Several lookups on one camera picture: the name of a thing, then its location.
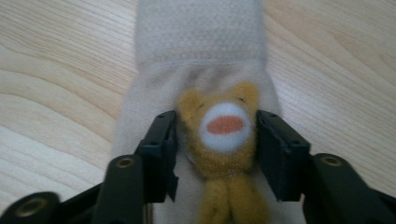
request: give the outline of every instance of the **toy monkey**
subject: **toy monkey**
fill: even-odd
[[[205,179],[200,224],[268,223],[269,212],[248,172],[256,150],[259,93],[250,82],[203,96],[186,91],[179,114],[188,132],[188,151]]]

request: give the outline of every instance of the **wood grain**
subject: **wood grain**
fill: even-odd
[[[313,152],[396,196],[396,4],[267,0],[268,71]],[[102,181],[137,75],[136,1],[0,0],[0,212]]]

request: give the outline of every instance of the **plush fur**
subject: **plush fur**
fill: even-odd
[[[206,180],[199,223],[228,223],[230,217],[236,224],[268,223],[267,206],[248,176],[258,104],[258,90],[250,82],[213,96],[186,91],[179,100],[189,152]]]

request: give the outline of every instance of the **metal screw head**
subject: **metal screw head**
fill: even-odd
[[[342,166],[343,163],[335,157],[332,156],[325,156],[320,158],[320,160],[330,166]]]
[[[43,198],[33,198],[23,205],[21,205],[15,215],[17,217],[29,217],[31,215],[36,214],[38,211],[43,209],[47,205],[47,200]]]
[[[117,161],[116,165],[119,168],[130,167],[130,166],[134,165],[134,159],[130,159],[130,158],[121,159],[121,160]]]

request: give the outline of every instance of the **white sock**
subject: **white sock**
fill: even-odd
[[[138,76],[125,98],[113,157],[131,154],[156,115],[176,109],[181,93],[196,88],[210,94],[241,80],[260,88],[260,109],[279,114],[271,78],[265,71],[262,2],[258,0],[141,0],[135,30]],[[203,180],[185,148],[177,154],[176,201],[154,205],[154,223],[195,223]],[[259,172],[272,223],[304,223],[298,203],[276,203]]]

